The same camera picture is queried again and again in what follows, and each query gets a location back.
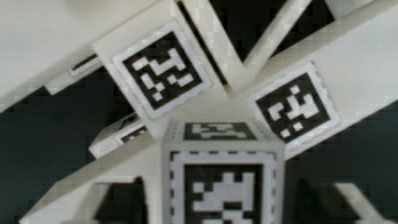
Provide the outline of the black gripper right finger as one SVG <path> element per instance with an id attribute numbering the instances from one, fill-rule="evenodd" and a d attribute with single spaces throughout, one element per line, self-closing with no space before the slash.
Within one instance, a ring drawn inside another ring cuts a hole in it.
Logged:
<path id="1" fill-rule="evenodd" d="M 302 179 L 293 214 L 299 224 L 388 224 L 354 183 L 317 183 Z"/>

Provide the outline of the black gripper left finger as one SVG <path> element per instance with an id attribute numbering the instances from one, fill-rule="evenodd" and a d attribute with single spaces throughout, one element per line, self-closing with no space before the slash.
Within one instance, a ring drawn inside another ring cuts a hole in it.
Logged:
<path id="1" fill-rule="evenodd" d="M 91 220 L 96 224 L 148 224 L 144 179 L 132 182 L 100 183 L 103 196 Z"/>

